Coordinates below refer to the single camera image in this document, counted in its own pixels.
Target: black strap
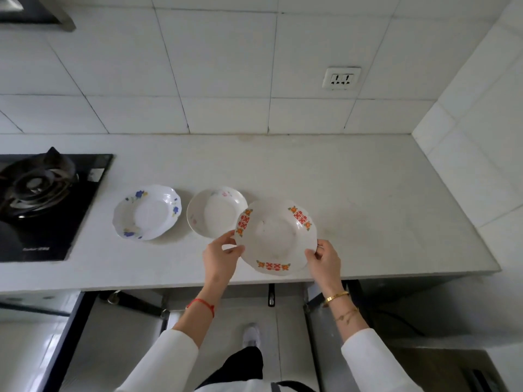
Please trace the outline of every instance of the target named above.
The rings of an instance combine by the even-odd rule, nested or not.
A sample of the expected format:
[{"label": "black strap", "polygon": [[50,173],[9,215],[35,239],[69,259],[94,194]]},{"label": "black strap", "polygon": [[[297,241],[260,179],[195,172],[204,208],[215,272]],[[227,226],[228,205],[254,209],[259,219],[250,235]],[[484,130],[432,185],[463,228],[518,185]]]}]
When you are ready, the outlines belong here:
[{"label": "black strap", "polygon": [[308,387],[307,385],[299,381],[280,381],[277,382],[280,386],[285,386],[291,389],[294,389],[296,392],[315,392],[314,389]]}]

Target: range hood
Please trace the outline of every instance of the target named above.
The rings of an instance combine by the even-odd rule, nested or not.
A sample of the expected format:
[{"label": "range hood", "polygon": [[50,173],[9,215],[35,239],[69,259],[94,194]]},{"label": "range hood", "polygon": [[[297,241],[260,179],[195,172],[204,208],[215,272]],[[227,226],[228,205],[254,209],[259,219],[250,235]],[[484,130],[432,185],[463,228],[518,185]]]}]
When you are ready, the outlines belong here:
[{"label": "range hood", "polygon": [[56,0],[0,0],[0,24],[57,25],[65,31],[76,28]]}]

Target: shoe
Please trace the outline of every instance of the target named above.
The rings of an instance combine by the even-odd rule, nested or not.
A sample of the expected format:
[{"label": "shoe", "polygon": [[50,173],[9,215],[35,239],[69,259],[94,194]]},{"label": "shoe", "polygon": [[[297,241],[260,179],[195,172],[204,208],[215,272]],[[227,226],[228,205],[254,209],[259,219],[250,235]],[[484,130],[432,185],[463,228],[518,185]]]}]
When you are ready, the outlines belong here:
[{"label": "shoe", "polygon": [[243,348],[260,348],[260,329],[257,323],[249,323],[243,332]]}]

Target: plate with red double happiness pattern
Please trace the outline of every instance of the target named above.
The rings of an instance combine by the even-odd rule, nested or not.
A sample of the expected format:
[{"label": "plate with red double happiness pattern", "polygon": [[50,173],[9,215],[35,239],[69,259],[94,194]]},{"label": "plate with red double happiness pattern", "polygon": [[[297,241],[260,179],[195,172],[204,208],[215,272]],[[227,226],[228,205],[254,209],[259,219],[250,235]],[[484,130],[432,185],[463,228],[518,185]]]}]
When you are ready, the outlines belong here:
[{"label": "plate with red double happiness pattern", "polygon": [[309,213],[290,200],[255,201],[239,216],[236,244],[243,260],[258,272],[289,275],[307,265],[305,249],[316,250],[317,230]]}]

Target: brand logo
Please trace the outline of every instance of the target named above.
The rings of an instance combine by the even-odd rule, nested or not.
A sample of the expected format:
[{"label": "brand logo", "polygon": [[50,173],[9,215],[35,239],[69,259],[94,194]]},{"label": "brand logo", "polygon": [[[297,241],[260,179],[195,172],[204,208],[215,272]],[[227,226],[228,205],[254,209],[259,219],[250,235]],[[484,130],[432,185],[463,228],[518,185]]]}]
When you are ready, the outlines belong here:
[{"label": "brand logo", "polygon": [[23,248],[22,251],[24,252],[34,252],[34,251],[42,251],[42,250],[50,250],[51,248]]}]

